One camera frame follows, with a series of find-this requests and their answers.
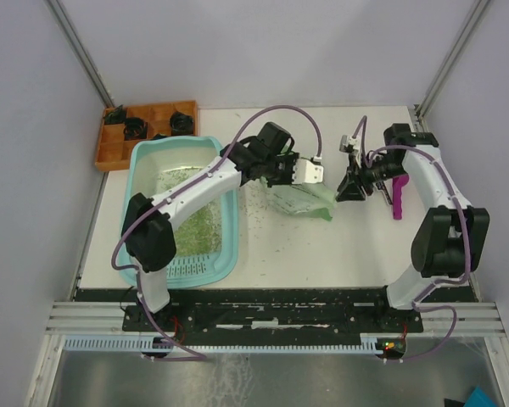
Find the magenta plastic litter scoop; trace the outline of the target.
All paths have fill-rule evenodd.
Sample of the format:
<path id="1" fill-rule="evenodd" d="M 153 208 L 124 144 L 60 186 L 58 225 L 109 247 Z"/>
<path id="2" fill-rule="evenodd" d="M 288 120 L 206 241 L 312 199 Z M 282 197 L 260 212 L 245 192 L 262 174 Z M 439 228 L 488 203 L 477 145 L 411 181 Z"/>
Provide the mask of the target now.
<path id="1" fill-rule="evenodd" d="M 401 220 L 403 216 L 402 209 L 402 191 L 409 182 L 408 175 L 397 176 L 392 180 L 392 210 L 393 218 Z"/>

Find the white plastic clip tool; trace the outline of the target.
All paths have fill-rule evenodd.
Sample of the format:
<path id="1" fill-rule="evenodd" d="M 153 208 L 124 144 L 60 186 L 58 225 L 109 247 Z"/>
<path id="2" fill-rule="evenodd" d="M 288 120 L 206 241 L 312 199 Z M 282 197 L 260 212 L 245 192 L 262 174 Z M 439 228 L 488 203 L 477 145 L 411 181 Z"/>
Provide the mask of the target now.
<path id="1" fill-rule="evenodd" d="M 383 197 L 384 197 L 384 200 L 386 202 L 387 205 L 389 206 L 392 206 L 393 205 L 393 199 L 389 193 L 389 190 L 388 188 L 386 187 L 385 185 L 385 182 L 384 181 L 379 181 L 377 183 L 377 189 L 380 193 L 382 193 Z"/>

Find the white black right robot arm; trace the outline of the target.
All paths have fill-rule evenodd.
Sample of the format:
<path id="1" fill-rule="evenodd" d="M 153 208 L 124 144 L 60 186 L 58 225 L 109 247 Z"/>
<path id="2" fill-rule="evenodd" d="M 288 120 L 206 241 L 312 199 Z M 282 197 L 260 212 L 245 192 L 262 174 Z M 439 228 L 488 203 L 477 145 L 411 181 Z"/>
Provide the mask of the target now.
<path id="1" fill-rule="evenodd" d="M 460 287 L 478 268 L 489 229 L 489 212 L 476 208 L 453 182 L 431 132 L 394 123 L 383 133 L 384 145 L 365 146 L 366 118 L 342 137 L 339 150 L 348 156 L 339 202 L 364 201 L 378 184 L 407 176 L 417 190 L 425 215 L 411 243 L 411 263 L 386 288 L 386 303 L 372 311 L 373 324 L 391 332 L 403 321 L 402 309 L 416 309 L 440 287 Z"/>

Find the green cat litter bag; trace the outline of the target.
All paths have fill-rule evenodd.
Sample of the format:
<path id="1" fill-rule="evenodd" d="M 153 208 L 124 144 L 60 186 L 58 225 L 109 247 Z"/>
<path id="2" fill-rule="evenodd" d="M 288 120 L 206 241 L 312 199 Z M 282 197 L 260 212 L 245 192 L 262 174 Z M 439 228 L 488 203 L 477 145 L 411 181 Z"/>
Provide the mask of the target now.
<path id="1" fill-rule="evenodd" d="M 260 183 L 268 204 L 280 213 L 326 221 L 333 219 L 335 192 L 324 183 L 270 187 L 265 178 Z"/>

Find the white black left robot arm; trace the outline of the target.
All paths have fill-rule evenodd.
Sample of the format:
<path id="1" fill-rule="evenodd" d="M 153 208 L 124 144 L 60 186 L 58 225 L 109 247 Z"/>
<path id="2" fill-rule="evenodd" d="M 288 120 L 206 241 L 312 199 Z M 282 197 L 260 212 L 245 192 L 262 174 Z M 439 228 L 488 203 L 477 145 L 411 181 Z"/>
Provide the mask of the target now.
<path id="1" fill-rule="evenodd" d="M 294 139 L 281 126 L 267 122 L 256 136 L 235 139 L 207 168 L 151 198 L 138 193 L 126 208 L 120 242 L 132 258 L 142 322 L 151 330 L 166 328 L 171 301 L 166 267 L 176 256 L 174 232 L 205 205 L 249 181 L 265 178 L 290 185 L 299 154 Z"/>

